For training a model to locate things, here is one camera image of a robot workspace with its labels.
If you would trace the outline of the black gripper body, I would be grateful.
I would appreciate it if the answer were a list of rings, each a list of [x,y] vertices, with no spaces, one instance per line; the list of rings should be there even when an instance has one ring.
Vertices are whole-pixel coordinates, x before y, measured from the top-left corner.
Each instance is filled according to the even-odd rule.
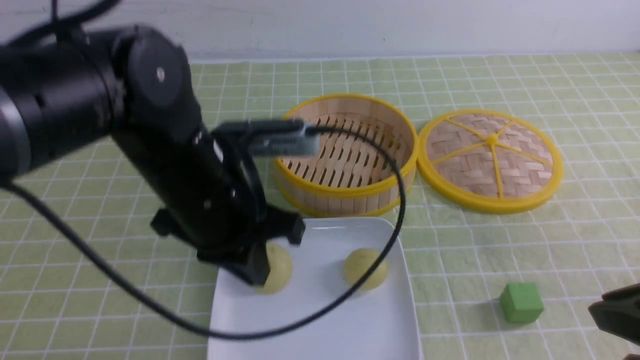
[[[220,267],[228,252],[283,237],[302,242],[300,214],[270,205],[253,156],[197,125],[186,137],[148,126],[115,130],[114,141],[163,203],[151,227]]]

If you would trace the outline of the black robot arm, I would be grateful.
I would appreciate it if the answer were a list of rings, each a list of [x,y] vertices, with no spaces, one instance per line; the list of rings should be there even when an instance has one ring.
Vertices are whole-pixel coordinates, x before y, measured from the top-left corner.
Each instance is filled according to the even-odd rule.
[[[251,286],[266,242],[299,245],[302,217],[266,202],[253,155],[290,150],[301,120],[208,131],[182,47],[146,26],[1,51],[1,183],[112,137],[163,206],[150,225]]]

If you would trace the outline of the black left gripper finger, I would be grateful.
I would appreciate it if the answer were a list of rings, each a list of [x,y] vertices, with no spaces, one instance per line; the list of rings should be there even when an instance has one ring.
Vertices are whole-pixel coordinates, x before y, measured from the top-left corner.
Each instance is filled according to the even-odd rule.
[[[225,253],[220,267],[249,286],[263,287],[271,271],[266,242],[259,241]]]

